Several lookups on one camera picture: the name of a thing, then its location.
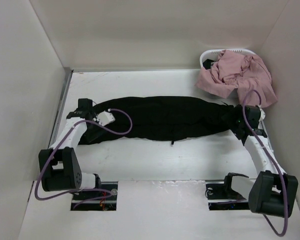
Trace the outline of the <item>black trousers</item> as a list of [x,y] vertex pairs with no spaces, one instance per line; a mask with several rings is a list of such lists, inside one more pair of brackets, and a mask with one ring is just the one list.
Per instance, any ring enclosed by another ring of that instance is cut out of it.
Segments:
[[92,105],[99,114],[108,109],[113,112],[115,121],[96,143],[120,139],[119,132],[129,133],[126,138],[139,138],[153,141],[180,141],[198,138],[229,130],[223,116],[234,106],[217,104],[190,96],[150,96],[123,97]]

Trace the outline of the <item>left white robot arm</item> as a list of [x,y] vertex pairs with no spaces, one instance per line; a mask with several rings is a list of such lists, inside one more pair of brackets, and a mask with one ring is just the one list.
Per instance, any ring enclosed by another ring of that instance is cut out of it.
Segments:
[[87,145],[105,133],[98,126],[81,120],[97,121],[93,101],[80,98],[77,108],[66,116],[66,124],[58,139],[38,154],[40,170],[43,170],[50,155],[55,152],[41,178],[42,188],[46,192],[85,189],[90,199],[102,195],[102,183],[98,174],[82,172],[75,149],[79,143]]

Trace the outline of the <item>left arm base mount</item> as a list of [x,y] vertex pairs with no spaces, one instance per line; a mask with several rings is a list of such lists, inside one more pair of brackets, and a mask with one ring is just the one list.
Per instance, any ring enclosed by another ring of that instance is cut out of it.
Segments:
[[110,191],[112,195],[104,191],[83,191],[72,194],[70,204],[71,211],[116,211],[118,197],[117,181],[102,182],[101,188]]

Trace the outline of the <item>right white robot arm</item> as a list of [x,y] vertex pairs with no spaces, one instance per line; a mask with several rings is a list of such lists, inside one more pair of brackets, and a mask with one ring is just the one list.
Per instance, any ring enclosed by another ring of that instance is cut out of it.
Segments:
[[258,176],[252,181],[244,174],[230,172],[224,178],[221,190],[228,198],[241,195],[253,213],[290,217],[299,183],[276,160],[265,130],[259,127],[264,116],[258,106],[239,104],[223,116],[229,129],[250,154]]

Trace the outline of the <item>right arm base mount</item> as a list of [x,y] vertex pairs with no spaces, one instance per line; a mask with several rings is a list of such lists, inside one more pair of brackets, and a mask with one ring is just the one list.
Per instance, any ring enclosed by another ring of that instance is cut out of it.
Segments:
[[206,181],[205,197],[210,211],[248,211],[248,201],[232,189],[226,189],[223,181]]

